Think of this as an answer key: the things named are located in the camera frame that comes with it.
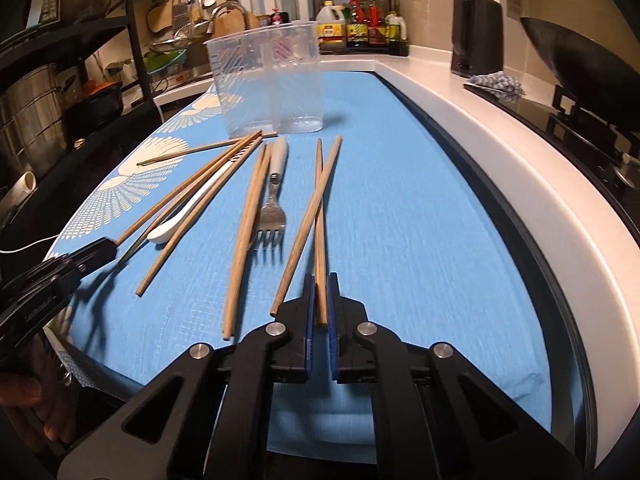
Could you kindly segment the left hand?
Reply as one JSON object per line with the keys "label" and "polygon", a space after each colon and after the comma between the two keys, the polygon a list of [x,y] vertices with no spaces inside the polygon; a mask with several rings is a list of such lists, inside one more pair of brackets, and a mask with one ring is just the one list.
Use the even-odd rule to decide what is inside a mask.
{"label": "left hand", "polygon": [[64,384],[58,360],[39,335],[16,357],[15,365],[6,361],[1,367],[1,411],[31,451],[69,444],[76,429],[76,399]]}

